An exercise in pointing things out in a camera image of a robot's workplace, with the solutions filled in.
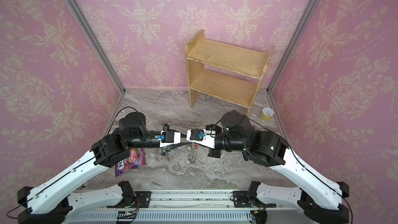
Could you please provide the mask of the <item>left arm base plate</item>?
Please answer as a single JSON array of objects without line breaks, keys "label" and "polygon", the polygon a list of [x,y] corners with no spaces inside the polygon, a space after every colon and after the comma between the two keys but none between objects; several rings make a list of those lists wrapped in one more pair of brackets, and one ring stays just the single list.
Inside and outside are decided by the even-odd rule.
[{"label": "left arm base plate", "polygon": [[133,194],[123,193],[122,200],[107,208],[148,208],[151,200],[151,191],[135,191]]}]

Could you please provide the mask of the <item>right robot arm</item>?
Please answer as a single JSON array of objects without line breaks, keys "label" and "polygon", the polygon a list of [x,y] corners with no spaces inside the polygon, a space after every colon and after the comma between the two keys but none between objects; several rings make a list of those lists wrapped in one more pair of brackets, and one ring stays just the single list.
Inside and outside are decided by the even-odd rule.
[{"label": "right robot arm", "polygon": [[220,151],[240,151],[244,160],[271,168],[295,184],[293,188],[267,186],[253,181],[247,198],[253,205],[274,204],[295,208],[318,224],[352,224],[346,182],[332,181],[317,172],[280,135],[257,130],[253,121],[237,111],[224,114],[216,124],[194,135],[215,157]]}]

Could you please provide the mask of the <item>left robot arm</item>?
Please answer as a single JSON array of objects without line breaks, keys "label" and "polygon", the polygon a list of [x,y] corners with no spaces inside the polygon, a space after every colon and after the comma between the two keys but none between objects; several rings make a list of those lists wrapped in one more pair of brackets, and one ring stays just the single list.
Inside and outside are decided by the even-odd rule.
[{"label": "left robot arm", "polygon": [[21,188],[17,201],[24,210],[16,220],[20,224],[62,224],[80,212],[100,207],[139,208],[140,201],[128,181],[87,194],[75,190],[130,157],[133,148],[173,149],[187,144],[189,139],[190,132],[178,132],[168,124],[162,131],[150,131],[145,115],[133,111],[60,174],[37,187]]}]

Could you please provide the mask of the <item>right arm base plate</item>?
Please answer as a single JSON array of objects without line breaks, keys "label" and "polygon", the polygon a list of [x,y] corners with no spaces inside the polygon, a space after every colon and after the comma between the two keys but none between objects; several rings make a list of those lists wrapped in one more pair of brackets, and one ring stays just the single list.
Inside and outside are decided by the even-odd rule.
[{"label": "right arm base plate", "polygon": [[230,198],[234,203],[235,208],[244,208],[244,207],[258,207],[258,208],[275,208],[276,204],[270,203],[265,204],[260,202],[256,197],[249,194],[248,191],[233,191],[232,196]]}]

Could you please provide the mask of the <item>metal key ring plate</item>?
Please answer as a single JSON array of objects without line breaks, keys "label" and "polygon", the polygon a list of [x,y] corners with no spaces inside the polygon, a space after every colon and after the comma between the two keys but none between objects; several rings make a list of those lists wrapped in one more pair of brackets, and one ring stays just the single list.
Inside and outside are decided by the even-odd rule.
[{"label": "metal key ring plate", "polygon": [[187,159],[191,164],[194,164],[198,157],[198,148],[195,144],[186,145],[186,150],[188,151]]}]

